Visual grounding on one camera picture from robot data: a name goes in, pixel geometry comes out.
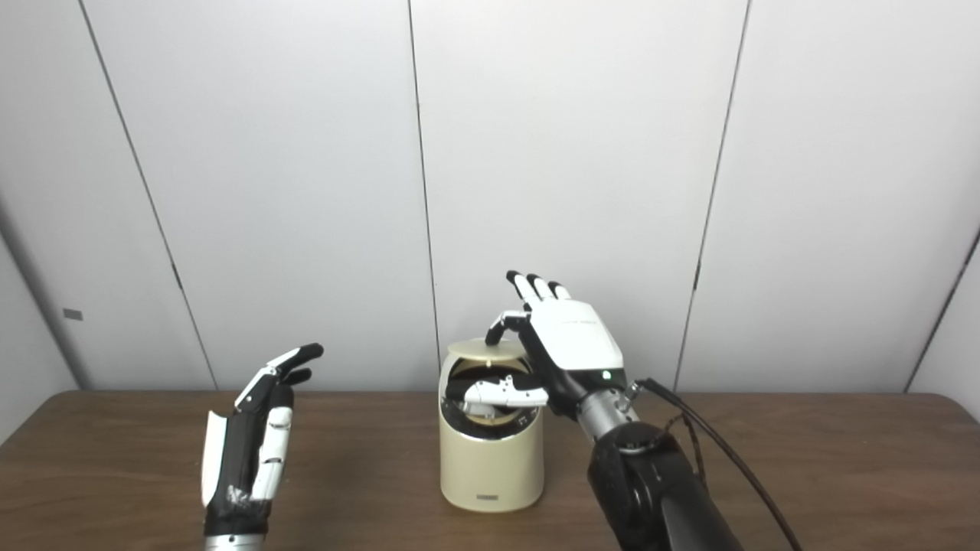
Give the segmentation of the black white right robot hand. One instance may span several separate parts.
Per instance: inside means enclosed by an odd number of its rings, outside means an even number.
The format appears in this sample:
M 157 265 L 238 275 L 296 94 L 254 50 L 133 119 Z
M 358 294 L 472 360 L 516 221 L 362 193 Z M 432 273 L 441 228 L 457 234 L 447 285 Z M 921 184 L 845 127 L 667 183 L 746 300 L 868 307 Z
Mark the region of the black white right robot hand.
M 518 336 L 531 373 L 479 380 L 452 397 L 466 404 L 524 408 L 549 406 L 559 416 L 586 425 L 592 398 L 605 399 L 626 386 L 622 350 L 595 308 L 556 280 L 508 271 L 522 307 L 503 311 L 484 338 L 496 349 L 505 332 Z

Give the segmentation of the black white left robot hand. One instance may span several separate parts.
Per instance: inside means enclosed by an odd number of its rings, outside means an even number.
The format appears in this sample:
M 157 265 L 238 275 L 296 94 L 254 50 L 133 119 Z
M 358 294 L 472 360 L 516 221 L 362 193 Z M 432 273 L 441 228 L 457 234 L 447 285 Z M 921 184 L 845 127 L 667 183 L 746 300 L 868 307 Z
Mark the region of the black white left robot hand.
M 203 548 L 262 550 L 283 480 L 295 385 L 323 346 L 309 343 L 269 360 L 234 400 L 230 414 L 207 413 L 201 461 Z

